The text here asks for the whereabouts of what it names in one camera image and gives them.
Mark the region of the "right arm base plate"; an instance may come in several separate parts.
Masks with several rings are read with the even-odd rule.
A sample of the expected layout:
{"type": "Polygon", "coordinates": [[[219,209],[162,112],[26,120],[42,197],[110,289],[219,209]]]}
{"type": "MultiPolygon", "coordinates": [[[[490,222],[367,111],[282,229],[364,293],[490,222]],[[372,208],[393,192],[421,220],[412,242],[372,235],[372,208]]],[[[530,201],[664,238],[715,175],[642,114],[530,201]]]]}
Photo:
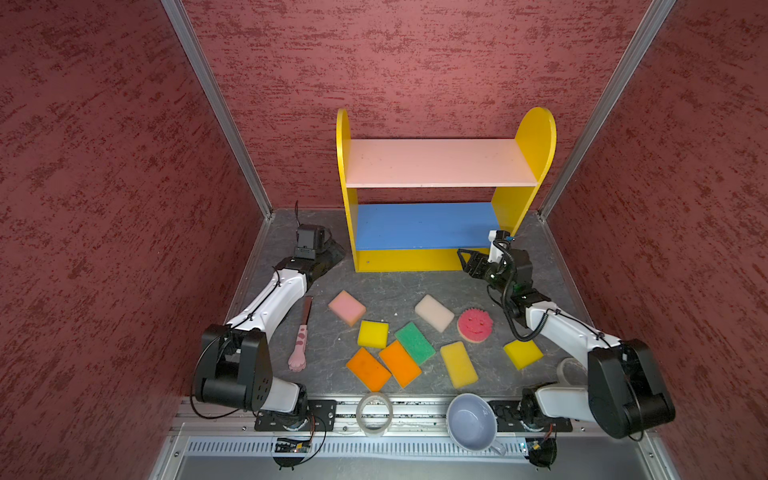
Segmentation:
{"type": "Polygon", "coordinates": [[[549,429],[548,426],[546,426],[543,430],[532,430],[523,424],[519,415],[519,403],[519,400],[488,401],[488,404],[491,406],[494,414],[496,415],[498,431],[500,433],[546,433],[549,429]]]}

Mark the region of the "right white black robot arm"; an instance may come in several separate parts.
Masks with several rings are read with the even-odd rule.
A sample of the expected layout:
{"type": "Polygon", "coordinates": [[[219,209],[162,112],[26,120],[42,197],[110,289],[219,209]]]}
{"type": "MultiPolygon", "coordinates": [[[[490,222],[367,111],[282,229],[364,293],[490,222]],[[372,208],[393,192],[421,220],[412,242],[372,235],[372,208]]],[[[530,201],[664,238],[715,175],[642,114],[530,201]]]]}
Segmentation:
{"type": "Polygon", "coordinates": [[[583,386],[551,383],[524,389],[517,416],[528,430],[546,430],[565,418],[595,423],[621,439],[675,419],[672,396],[650,347],[600,331],[539,292],[527,251],[496,240],[489,253],[460,249],[457,256],[465,273],[498,292],[495,302],[516,340],[530,343],[543,336],[586,371],[583,386]]]}

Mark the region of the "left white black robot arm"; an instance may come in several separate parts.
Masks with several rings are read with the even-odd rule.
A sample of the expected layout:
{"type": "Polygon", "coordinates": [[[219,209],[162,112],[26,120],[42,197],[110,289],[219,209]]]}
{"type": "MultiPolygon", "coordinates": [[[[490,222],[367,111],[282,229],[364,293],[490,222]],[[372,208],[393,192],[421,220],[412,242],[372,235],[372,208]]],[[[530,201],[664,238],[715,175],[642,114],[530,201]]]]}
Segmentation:
{"type": "Polygon", "coordinates": [[[344,256],[334,240],[319,247],[297,246],[241,313],[223,325],[210,325],[201,338],[190,399],[234,412],[266,411],[289,429],[303,426],[309,417],[306,388],[274,375],[269,341],[312,283],[344,256]]]}

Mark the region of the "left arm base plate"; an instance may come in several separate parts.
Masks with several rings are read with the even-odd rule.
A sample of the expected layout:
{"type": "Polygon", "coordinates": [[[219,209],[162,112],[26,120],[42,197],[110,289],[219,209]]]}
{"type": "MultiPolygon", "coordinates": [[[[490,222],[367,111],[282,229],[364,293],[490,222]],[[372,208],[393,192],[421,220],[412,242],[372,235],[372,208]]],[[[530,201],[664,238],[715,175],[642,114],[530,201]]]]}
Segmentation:
{"type": "Polygon", "coordinates": [[[320,432],[330,431],[334,427],[336,400],[308,399],[306,412],[301,415],[260,410],[256,413],[254,430],[257,432],[320,432]]]}

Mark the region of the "green sponge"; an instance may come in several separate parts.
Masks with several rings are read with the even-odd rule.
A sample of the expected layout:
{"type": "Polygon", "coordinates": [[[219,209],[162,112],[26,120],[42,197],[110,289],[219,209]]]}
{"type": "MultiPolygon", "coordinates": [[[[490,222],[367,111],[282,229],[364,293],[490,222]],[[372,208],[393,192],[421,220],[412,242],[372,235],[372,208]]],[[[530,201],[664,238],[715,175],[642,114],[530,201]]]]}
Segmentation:
{"type": "Polygon", "coordinates": [[[396,331],[395,338],[419,366],[432,358],[436,353],[434,347],[413,322],[409,322],[396,331]]]}

